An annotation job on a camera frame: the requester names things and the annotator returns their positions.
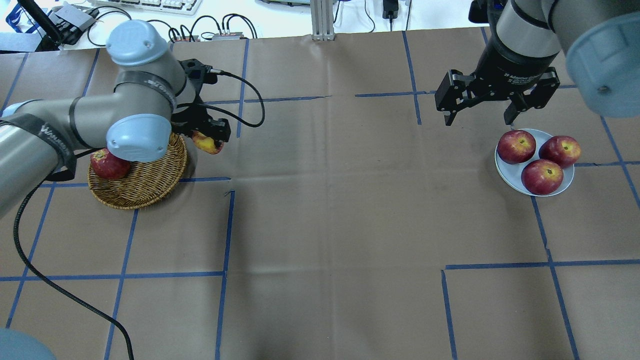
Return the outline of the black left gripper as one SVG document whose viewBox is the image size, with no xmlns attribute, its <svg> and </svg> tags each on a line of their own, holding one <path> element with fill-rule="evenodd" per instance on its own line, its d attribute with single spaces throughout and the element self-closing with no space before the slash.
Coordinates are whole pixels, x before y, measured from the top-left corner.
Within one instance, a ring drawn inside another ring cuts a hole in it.
<svg viewBox="0 0 640 360">
<path fill-rule="evenodd" d="M 218 75 L 212 66 L 197 59 L 179 61 L 186 80 L 181 92 L 177 95 L 178 107 L 171 115 L 170 123 L 173 133 L 191 137 L 194 131 L 201 132 L 214 141 L 215 146 L 229 142 L 231 126 L 226 118 L 214 119 L 204 107 L 201 89 L 204 85 L 214 85 Z"/>
</svg>

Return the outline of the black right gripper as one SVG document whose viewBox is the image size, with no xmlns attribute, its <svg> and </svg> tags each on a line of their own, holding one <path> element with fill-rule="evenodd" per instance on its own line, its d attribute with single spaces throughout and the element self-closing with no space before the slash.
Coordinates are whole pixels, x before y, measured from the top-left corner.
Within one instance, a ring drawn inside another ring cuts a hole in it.
<svg viewBox="0 0 640 360">
<path fill-rule="evenodd" d="M 442 79 L 434 98 L 444 112 L 446 126 L 452 126 L 458 112 L 484 101 L 507 101 L 505 125 L 512 125 L 528 109 L 542 109 L 557 90 L 560 79 L 551 66 L 557 54 L 531 57 L 520 54 L 492 36 L 476 69 L 470 75 L 451 69 Z"/>
</svg>

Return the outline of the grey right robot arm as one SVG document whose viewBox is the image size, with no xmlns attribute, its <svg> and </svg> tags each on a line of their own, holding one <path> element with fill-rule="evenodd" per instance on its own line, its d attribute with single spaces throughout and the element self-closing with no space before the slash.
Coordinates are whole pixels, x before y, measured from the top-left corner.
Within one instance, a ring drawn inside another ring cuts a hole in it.
<svg viewBox="0 0 640 360">
<path fill-rule="evenodd" d="M 435 92 L 447 126 L 485 101 L 509 101 L 506 125 L 546 107 L 560 86 L 551 66 L 560 53 L 590 111 L 639 115 L 637 0 L 473 0 L 468 20 L 489 25 L 491 36 L 473 73 L 451 69 Z"/>
</svg>

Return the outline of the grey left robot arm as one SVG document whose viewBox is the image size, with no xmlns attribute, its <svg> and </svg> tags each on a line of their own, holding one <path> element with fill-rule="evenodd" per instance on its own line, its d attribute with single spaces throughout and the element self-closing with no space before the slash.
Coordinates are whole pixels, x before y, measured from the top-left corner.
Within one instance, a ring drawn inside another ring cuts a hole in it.
<svg viewBox="0 0 640 360">
<path fill-rule="evenodd" d="M 171 133 L 199 132 L 228 142 L 227 120 L 213 120 L 199 96 L 215 69 L 179 61 L 151 23 L 128 20 L 110 32 L 105 48 L 119 66 L 112 93 L 73 99 L 34 99 L 10 105 L 1 117 L 1 214 L 44 180 L 74 178 L 77 151 L 106 148 L 115 157 L 153 162 Z"/>
</svg>

